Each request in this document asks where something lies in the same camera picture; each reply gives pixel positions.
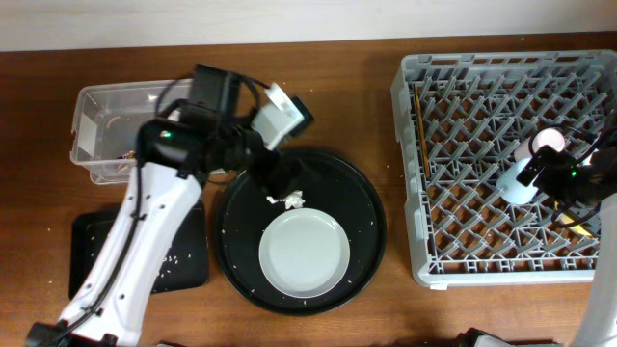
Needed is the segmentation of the food scraps with rice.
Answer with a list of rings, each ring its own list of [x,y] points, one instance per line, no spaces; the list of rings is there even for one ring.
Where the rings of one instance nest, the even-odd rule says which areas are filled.
[[[107,240],[111,225],[91,224],[78,228],[71,238],[70,278],[82,282],[92,270],[94,263]],[[192,229],[181,229],[174,238],[163,260],[160,272],[164,277],[177,274],[182,259],[193,258],[194,247],[199,236]]]

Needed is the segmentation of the blue cup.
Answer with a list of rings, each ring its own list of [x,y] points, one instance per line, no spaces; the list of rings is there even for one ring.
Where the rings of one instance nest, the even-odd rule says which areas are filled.
[[[517,180],[518,174],[523,171],[530,160],[531,158],[528,157],[517,161],[497,180],[496,187],[502,191],[501,197],[506,202],[515,205],[527,204],[538,192],[535,186],[524,186]]]

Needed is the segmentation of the gold foil wrapper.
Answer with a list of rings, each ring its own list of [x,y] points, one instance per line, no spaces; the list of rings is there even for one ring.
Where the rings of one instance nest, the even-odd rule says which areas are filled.
[[[118,157],[119,160],[135,159],[135,158],[136,158],[136,151],[135,150],[130,150],[130,151],[128,151],[128,152],[126,152],[123,155]]]

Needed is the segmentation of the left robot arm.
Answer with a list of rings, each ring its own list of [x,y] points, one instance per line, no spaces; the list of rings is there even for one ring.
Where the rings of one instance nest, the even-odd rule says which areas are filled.
[[[244,74],[197,65],[188,94],[140,126],[136,164],[93,268],[54,325],[35,323],[28,346],[134,346],[148,298],[181,224],[216,170],[252,175],[267,195],[294,190],[301,167],[277,146],[314,121],[297,96]]]

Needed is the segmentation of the pink cup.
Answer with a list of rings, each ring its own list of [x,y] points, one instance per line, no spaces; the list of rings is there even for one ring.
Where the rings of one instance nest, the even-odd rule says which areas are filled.
[[[525,139],[514,151],[514,160],[519,162],[532,156],[529,150],[529,143],[537,151],[540,147],[549,146],[555,151],[560,152],[565,148],[566,141],[563,134],[556,128],[548,128],[536,134],[534,139]]]

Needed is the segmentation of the small white napkin scrap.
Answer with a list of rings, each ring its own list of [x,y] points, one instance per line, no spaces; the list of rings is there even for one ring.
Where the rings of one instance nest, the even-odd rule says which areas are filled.
[[[293,191],[288,196],[282,199],[275,199],[271,196],[267,196],[266,199],[271,204],[283,203],[286,210],[303,208],[305,200],[303,199],[303,192],[300,190]]]

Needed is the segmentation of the yellow bowl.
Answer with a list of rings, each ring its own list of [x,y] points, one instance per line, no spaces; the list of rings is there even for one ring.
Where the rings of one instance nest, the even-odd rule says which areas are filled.
[[[595,233],[583,225],[584,222],[582,221],[582,217],[575,217],[573,219],[568,213],[563,212],[556,218],[556,221],[561,224],[562,227],[568,228],[579,236],[597,238]]]

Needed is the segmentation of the grey plate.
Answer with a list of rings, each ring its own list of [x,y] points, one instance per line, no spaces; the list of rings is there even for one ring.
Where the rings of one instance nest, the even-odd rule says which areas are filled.
[[[263,230],[258,260],[268,282],[297,299],[333,290],[345,275],[351,246],[342,225],[313,208],[282,213]]]

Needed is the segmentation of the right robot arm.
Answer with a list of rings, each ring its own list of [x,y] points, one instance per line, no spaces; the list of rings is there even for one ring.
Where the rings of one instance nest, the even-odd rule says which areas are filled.
[[[436,248],[435,269],[452,286],[525,285],[590,281],[600,259],[600,217],[575,227],[557,226],[550,215],[556,201],[515,176],[531,162],[507,160],[497,179],[463,182],[442,209],[450,222],[449,243]]]

